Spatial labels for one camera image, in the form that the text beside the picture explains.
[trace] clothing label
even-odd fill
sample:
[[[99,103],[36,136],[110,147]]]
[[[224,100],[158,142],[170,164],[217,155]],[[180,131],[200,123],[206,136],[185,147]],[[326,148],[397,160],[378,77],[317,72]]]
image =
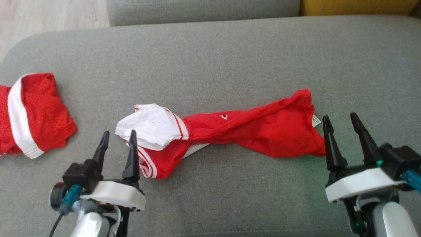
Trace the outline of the clothing label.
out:
[[[313,127],[316,127],[317,125],[321,124],[322,121],[320,121],[320,119],[318,117],[313,115],[312,123],[313,123]]]

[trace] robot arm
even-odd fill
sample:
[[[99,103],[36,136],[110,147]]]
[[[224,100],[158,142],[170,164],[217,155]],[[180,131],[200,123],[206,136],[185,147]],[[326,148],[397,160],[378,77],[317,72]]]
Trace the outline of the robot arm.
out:
[[[60,216],[50,237],[61,217],[70,211],[78,213],[71,237],[126,237],[130,212],[144,210],[146,199],[138,183],[136,132],[132,130],[130,135],[130,152],[122,179],[104,180],[101,174],[108,140],[107,131],[93,158],[83,164],[71,164],[63,174],[64,182],[53,187],[50,205]]]
[[[421,156],[408,146],[376,145],[356,113],[351,121],[360,138],[364,164],[347,167],[333,136],[329,117],[323,117],[326,164],[330,171],[326,185],[329,202],[343,202],[351,231],[359,236],[418,236],[406,210],[399,205],[398,190],[421,192],[417,174]]]

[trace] white stripe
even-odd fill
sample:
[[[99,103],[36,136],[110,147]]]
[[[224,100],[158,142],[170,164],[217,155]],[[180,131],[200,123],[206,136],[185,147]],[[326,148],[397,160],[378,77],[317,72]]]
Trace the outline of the white stripe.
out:
[[[137,148],[139,149],[140,153],[148,160],[149,164],[151,165],[151,168],[152,168],[152,177],[151,178],[156,178],[157,177],[157,168],[156,168],[154,162],[152,162],[151,157],[149,157],[148,153],[141,146],[137,146]]]
[[[174,126],[176,127],[176,129],[180,132],[180,135],[182,135],[181,134],[181,131],[180,131],[180,129],[179,129],[179,126],[177,125],[177,120],[176,120],[176,118],[175,118],[175,114],[173,113],[173,112],[171,112],[171,110],[169,110],[169,109],[167,109],[167,108],[165,108],[165,107],[163,107],[164,108],[164,110],[165,110],[165,112],[167,112],[168,114],[169,114],[169,117],[171,118],[171,120],[173,121],[173,124],[174,124]]]
[[[203,143],[203,144],[197,143],[197,144],[191,145],[189,147],[189,149],[187,149],[186,153],[184,154],[183,159],[186,158],[186,157],[188,157],[189,155],[193,154],[194,152],[202,149],[203,147],[205,147],[207,145],[209,145],[209,143]]]
[[[175,113],[173,113],[173,115],[177,118],[177,121],[180,124],[181,132],[183,133],[183,140],[187,140],[189,138],[189,132],[187,131],[184,121]]]
[[[38,148],[32,138],[31,130],[29,129],[28,115],[21,100],[22,78],[31,74],[21,76],[12,86],[7,99],[7,107],[13,139],[22,152],[27,157],[33,159],[42,155],[44,152]]]
[[[146,161],[145,161],[145,159],[143,158],[142,154],[139,151],[137,152],[137,155],[143,160],[142,163],[147,164]],[[146,178],[148,178],[149,176],[151,176],[150,175],[151,172],[149,171],[149,168],[147,166],[145,166],[143,164],[140,164],[140,166],[141,166],[141,170],[142,170],[143,176],[145,176]]]

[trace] red fabric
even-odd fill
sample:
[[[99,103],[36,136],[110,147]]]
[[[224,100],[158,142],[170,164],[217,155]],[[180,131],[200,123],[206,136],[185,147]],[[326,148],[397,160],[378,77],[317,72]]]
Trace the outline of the red fabric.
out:
[[[77,127],[61,102],[54,75],[37,73],[22,78],[21,99],[38,147],[45,152],[66,146]]]
[[[167,178],[194,143],[237,143],[274,158],[324,156],[324,140],[312,126],[313,115],[310,91],[300,90],[291,98],[247,111],[186,117],[188,140],[174,140],[162,151],[144,150],[156,166],[156,178]],[[139,155],[140,163],[150,169],[145,154]]]
[[[54,75],[37,73],[21,80],[21,100],[26,109],[31,136],[38,148],[46,152],[64,147],[77,127],[60,100]],[[10,89],[0,86],[0,155],[22,153],[13,138],[8,114]]]
[[[10,155],[22,153],[13,139],[10,125],[10,118],[7,110],[7,96],[9,95],[9,91],[10,87],[0,86],[0,156],[4,153]]]

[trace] gray cushion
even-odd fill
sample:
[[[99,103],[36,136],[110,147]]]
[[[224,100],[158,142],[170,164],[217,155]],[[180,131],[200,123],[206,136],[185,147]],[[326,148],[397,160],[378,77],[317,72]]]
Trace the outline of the gray cushion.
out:
[[[298,16],[299,0],[107,0],[110,26]]]
[[[420,28],[421,20],[402,16],[330,16],[27,38],[1,65],[0,84],[54,73],[79,131],[67,147],[36,160],[0,158],[0,234],[46,236],[58,216],[48,206],[53,184],[72,162],[92,157],[103,131],[113,132],[136,103],[183,117],[249,109],[310,88],[316,115],[330,116],[350,165],[362,164],[352,111],[378,144],[421,152]],[[106,178],[120,177],[127,152],[112,135]],[[327,178],[320,157],[272,159],[238,145],[210,145],[167,180],[141,179],[147,207],[131,215],[130,236],[353,236],[344,206],[327,202]],[[421,195],[401,200],[420,231]],[[55,236],[68,236],[75,218],[63,218]]]

